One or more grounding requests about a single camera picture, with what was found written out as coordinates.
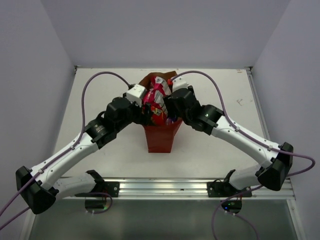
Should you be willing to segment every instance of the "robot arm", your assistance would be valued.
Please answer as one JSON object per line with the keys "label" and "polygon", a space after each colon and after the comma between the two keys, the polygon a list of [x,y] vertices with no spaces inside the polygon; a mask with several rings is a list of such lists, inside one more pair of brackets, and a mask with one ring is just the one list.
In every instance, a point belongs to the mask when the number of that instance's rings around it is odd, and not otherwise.
{"label": "robot arm", "polygon": [[[101,149],[117,137],[122,129],[131,123],[145,124],[148,111],[142,111],[142,98],[146,93],[143,86],[135,85],[123,97],[113,99],[106,111],[90,121],[77,145],[79,135],[63,149],[31,169],[22,166],[16,175],[17,189],[20,190],[30,179],[40,173],[34,181],[21,192],[21,196],[34,214],[50,208],[56,200],[80,193],[103,192],[104,180],[94,170],[79,176],[61,178],[70,168],[90,154]],[[47,168],[50,161],[66,150],[69,151]]]}
{"label": "robot arm", "polygon": [[[292,166],[292,156],[278,153],[271,148],[293,152],[293,147],[286,142],[279,145],[264,139],[235,122],[233,123],[236,128],[233,128],[222,110],[213,105],[200,105],[192,86],[186,86],[181,80],[177,80],[176,83],[181,87],[176,87],[176,91],[164,98],[169,115],[181,117],[185,124],[196,131],[205,132],[232,144],[258,163],[243,170],[231,170],[223,182],[215,182],[212,188],[224,196],[231,196],[246,187],[260,184],[279,191]],[[239,129],[265,143],[269,148],[246,138]]]}

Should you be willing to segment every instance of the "white table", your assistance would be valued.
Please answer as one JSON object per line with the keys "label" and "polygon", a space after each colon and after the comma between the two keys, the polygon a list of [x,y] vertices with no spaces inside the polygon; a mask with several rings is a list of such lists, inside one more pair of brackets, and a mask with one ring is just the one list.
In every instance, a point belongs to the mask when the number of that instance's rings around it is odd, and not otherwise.
{"label": "white table", "polygon": [[[190,69],[89,69],[77,70],[55,151],[68,144],[81,128],[81,93],[86,81],[95,73],[112,71],[123,76],[129,83],[138,83],[150,72]],[[244,127],[263,136],[259,114],[247,72],[237,69],[201,69],[217,82],[228,114]],[[193,85],[201,104],[221,108],[213,84],[202,75],[184,77]],[[89,85],[85,95],[86,124],[106,109],[115,97],[122,96],[126,85],[111,75],[101,75]],[[181,125],[171,153],[148,153],[144,129],[131,124],[117,138],[98,152],[83,159],[65,176],[71,177],[87,170],[96,170],[108,178],[223,178],[231,169],[242,169],[256,162],[227,142],[190,126]]]}

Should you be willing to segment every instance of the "red snack bag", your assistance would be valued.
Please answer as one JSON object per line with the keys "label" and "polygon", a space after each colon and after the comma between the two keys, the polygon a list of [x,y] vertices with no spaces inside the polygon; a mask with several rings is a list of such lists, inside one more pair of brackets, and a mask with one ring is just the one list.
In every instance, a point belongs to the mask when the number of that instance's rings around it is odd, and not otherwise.
{"label": "red snack bag", "polygon": [[143,98],[143,104],[150,103],[151,121],[156,126],[163,126],[166,124],[168,111],[164,102],[164,97],[171,94],[171,90],[163,78],[159,76],[152,76],[150,79],[149,92]]}

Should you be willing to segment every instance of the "red paper cup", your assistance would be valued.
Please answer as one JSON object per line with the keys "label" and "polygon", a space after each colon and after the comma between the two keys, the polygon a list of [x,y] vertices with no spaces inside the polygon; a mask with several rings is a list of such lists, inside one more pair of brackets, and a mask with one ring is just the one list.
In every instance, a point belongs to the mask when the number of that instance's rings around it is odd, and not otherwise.
{"label": "red paper cup", "polygon": [[175,135],[182,123],[176,122],[164,126],[143,126],[149,153],[171,153]]}

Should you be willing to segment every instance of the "gray wall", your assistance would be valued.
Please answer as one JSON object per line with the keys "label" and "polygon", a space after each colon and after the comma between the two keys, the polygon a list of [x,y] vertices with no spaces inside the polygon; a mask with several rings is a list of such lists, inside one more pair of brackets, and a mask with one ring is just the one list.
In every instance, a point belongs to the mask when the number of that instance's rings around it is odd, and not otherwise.
{"label": "gray wall", "polygon": [[84,67],[253,66],[290,0],[41,0]]}
{"label": "gray wall", "polygon": [[[15,171],[53,151],[73,82],[73,65],[38,0],[0,1],[0,206],[16,192]],[[21,197],[0,218],[27,205]],[[19,238],[25,216],[0,232]]]}
{"label": "gray wall", "polygon": [[[318,162],[310,172],[292,178],[310,240],[319,239],[320,234],[319,11],[319,0],[291,0],[253,68],[271,138],[290,142],[297,153],[311,155]],[[293,170],[308,164],[295,158]]]}

